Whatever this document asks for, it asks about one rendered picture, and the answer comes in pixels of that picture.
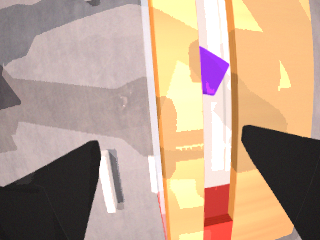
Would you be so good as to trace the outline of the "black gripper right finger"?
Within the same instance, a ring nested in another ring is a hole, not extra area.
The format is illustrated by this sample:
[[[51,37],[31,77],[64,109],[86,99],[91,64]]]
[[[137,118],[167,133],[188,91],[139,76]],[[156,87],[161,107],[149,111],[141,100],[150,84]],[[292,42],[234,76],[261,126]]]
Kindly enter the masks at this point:
[[[320,240],[320,140],[244,125],[241,143],[301,240]]]

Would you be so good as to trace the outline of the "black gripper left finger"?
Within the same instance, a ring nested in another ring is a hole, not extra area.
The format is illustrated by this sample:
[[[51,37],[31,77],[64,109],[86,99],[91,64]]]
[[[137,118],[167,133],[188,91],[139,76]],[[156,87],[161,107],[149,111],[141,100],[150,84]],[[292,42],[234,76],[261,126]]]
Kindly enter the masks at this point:
[[[0,240],[84,240],[100,167],[89,140],[0,187]]]

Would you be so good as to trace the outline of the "purple block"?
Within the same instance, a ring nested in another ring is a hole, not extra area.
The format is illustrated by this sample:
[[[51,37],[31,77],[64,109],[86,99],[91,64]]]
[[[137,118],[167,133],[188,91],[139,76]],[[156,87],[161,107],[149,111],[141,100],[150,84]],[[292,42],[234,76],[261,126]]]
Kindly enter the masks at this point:
[[[200,47],[201,93],[215,95],[228,67],[227,61]]]

